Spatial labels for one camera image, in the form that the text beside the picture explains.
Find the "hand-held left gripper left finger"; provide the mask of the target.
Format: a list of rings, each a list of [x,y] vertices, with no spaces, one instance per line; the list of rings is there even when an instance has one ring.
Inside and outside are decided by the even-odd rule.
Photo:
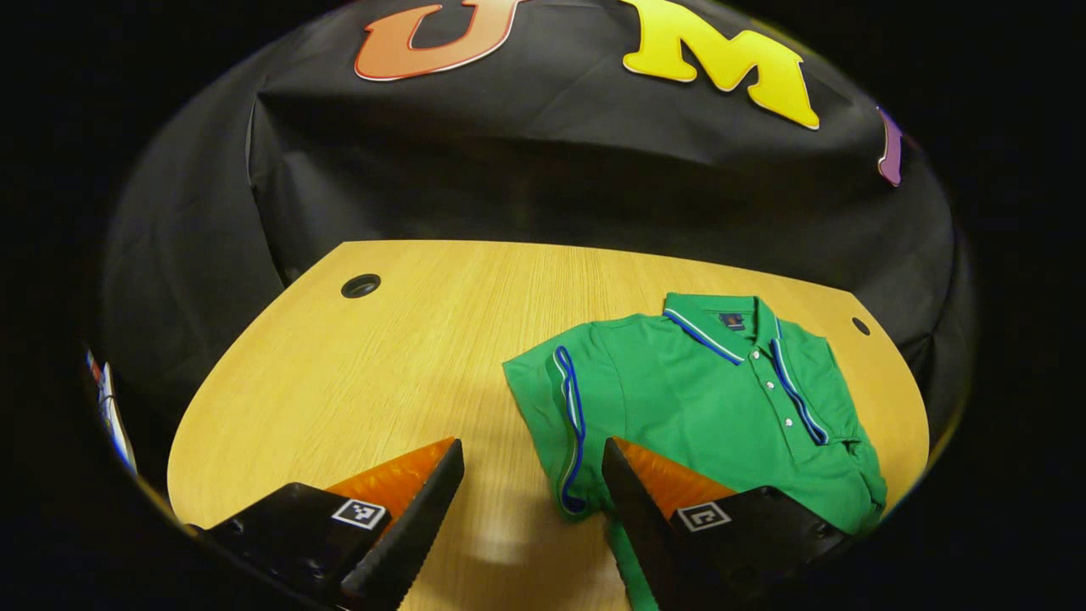
[[[241,567],[321,610],[396,610],[417,580],[464,478],[455,437],[333,486],[300,482],[197,529]]]

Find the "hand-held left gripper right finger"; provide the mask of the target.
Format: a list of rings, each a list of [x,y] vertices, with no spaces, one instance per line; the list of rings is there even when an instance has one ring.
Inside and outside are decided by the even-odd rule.
[[[617,436],[602,476],[662,610],[770,610],[853,546],[783,491],[731,491]]]

